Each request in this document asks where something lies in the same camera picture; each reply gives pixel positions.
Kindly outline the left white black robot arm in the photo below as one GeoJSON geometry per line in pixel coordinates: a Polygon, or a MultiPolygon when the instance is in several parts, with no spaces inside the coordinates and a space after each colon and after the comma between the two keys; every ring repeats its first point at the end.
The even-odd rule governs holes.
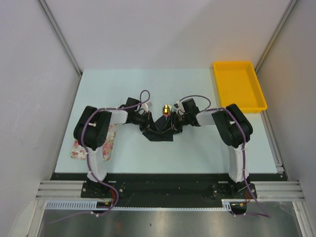
{"type": "Polygon", "coordinates": [[[103,161],[102,147],[108,137],[109,127],[125,123],[139,126],[147,125],[149,108],[152,103],[147,99],[143,102],[128,98],[124,105],[114,108],[96,108],[86,106],[74,129],[74,138],[83,147],[87,158],[87,178],[94,182],[92,192],[102,198],[108,194],[109,185],[103,180],[107,171],[101,164],[103,161]]]}

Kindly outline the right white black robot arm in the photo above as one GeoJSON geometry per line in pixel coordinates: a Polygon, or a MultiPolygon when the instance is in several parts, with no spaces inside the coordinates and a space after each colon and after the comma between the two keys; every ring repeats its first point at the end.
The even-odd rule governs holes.
{"type": "Polygon", "coordinates": [[[239,198],[249,187],[247,169],[247,144],[253,133],[253,127],[236,104],[227,107],[200,110],[190,96],[178,100],[171,116],[172,129],[180,133],[186,125],[214,125],[220,138],[229,149],[229,182],[228,193],[239,198]]]}

